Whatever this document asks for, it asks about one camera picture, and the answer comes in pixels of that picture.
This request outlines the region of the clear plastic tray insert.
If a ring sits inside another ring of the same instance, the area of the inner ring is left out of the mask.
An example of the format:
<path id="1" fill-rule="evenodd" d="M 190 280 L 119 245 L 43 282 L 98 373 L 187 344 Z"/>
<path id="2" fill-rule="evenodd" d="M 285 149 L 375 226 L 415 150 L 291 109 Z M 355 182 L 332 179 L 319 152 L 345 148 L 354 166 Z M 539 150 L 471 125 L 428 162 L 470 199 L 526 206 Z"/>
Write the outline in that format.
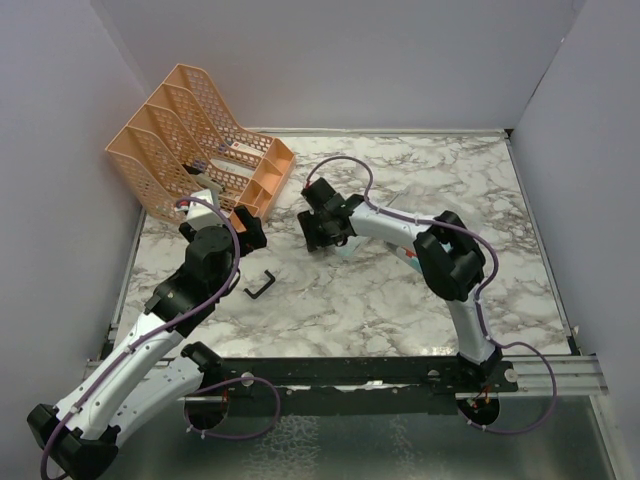
<path id="1" fill-rule="evenodd" d="M 336 246 L 334 248 L 334 253 L 343 259 L 352 258 L 356 256 L 369 243 L 369 241 L 369 237 L 349 237 L 344 245 Z"/>

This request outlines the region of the clear first aid box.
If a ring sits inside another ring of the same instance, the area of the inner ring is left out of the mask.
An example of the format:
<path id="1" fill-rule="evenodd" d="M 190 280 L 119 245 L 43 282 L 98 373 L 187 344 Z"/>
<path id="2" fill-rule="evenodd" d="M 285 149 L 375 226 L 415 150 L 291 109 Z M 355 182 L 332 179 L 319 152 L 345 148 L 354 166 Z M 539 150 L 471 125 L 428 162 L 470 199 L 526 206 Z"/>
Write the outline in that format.
<path id="1" fill-rule="evenodd" d="M 375 216 L 383 223 L 383 234 L 376 233 L 373 239 L 382 241 L 384 247 L 399 260 L 422 273 L 414 240 L 418 233 L 428 230 L 430 225 L 416 224 L 416 218 L 433 219 L 445 209 L 444 201 L 430 200 L 432 188 L 412 182 L 394 194 L 383 209 L 394 216 L 377 212 Z"/>

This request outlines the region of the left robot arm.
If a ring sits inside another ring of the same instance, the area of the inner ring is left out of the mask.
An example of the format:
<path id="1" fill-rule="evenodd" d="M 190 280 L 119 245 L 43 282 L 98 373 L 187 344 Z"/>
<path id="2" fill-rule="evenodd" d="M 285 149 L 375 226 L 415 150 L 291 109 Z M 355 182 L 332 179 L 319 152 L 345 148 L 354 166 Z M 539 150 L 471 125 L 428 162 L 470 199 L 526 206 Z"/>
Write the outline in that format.
<path id="1" fill-rule="evenodd" d="M 199 214 L 182 223 L 188 241 L 184 262 L 156 287 L 126 339 L 66 397 L 29 413 L 27 423 L 43 450 L 41 477 L 48 476 L 50 461 L 64 479 L 97 479 L 108 469 L 127 427 L 116 418 L 125 400 L 234 289 L 241 258 L 267 244 L 260 218 L 245 206 L 233 210 L 243 227 L 237 231 L 206 201 L 186 197 L 180 203 L 201 205 L 221 222 L 213 225 Z"/>

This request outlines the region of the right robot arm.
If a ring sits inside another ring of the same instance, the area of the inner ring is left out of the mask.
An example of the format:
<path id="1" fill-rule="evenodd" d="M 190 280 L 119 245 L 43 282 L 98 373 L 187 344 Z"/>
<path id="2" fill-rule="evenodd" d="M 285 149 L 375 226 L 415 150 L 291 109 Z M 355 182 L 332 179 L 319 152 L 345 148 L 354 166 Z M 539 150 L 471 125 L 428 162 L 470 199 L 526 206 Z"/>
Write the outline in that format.
<path id="1" fill-rule="evenodd" d="M 445 211 L 427 218 L 369 205 L 353 194 L 345 199 L 323 178 L 301 191 L 310 208 L 297 215 L 307 250 L 344 246 L 351 237 L 380 240 L 407 264 L 419 268 L 429 289 L 443 299 L 458 337 L 461 383 L 481 391 L 496 376 L 500 358 L 482 330 L 472 295 L 484 279 L 486 259 L 460 218 Z"/>

